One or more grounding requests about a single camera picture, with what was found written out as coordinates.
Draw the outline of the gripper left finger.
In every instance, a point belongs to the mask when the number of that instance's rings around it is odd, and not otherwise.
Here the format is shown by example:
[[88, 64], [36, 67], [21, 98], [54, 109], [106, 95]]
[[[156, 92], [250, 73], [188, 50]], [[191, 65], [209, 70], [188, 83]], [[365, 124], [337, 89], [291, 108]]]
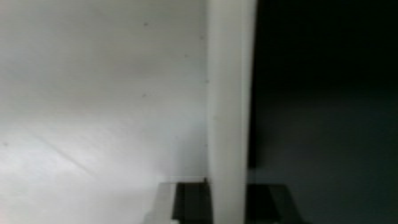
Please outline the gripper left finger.
[[161, 183], [141, 224], [212, 224], [205, 182]]

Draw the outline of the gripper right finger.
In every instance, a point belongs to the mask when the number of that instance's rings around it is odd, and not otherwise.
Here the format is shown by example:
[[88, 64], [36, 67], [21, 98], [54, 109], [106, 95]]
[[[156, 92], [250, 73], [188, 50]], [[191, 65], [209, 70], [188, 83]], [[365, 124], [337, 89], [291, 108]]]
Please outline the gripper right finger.
[[246, 185], [244, 224], [305, 224], [283, 185]]

